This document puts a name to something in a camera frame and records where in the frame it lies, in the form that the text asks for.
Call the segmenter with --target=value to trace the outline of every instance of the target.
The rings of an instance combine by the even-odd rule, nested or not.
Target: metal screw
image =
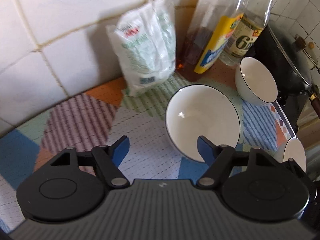
[[[127,183],[127,180],[124,178],[114,178],[111,180],[111,183],[114,186],[124,186]]]
[[[214,179],[208,177],[201,178],[199,179],[199,184],[202,186],[212,186],[214,184]]]

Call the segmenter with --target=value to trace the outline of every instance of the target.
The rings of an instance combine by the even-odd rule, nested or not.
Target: bottle label
[[[262,31],[262,28],[254,25],[254,23],[244,15],[225,46],[225,51],[234,57],[242,58]]]
[[[202,74],[208,70],[212,64],[217,60],[224,46],[227,44],[229,38],[233,34],[235,28],[238,26],[243,14],[237,17],[229,18],[223,15],[214,30],[194,72]]]

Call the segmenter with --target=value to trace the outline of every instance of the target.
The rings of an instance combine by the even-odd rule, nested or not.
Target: small white bowl
[[[306,172],[306,153],[301,141],[296,137],[290,138],[281,145],[276,151],[274,158],[280,163],[286,162],[289,158],[293,158],[295,162],[299,164],[300,168]]]
[[[170,99],[165,124],[173,147],[186,157],[204,162],[197,140],[204,135],[215,145],[235,147],[240,137],[240,121],[230,100],[215,88],[190,85]]]
[[[236,87],[243,100],[255,106],[276,101],[278,88],[270,71],[260,61],[245,57],[236,68]]]

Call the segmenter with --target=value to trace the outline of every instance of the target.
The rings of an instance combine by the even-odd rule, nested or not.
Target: barcode
[[[231,48],[232,44],[234,44],[235,41],[236,40],[231,36],[230,39],[228,40],[226,47]]]
[[[155,77],[150,77],[150,78],[140,78],[140,84],[144,85],[144,84],[149,84],[151,82],[155,81]]]

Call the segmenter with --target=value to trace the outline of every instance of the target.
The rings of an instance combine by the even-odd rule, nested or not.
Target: plastic bag
[[[107,34],[127,81],[127,95],[139,96],[175,70],[176,36],[172,0],[153,0],[108,25]]]

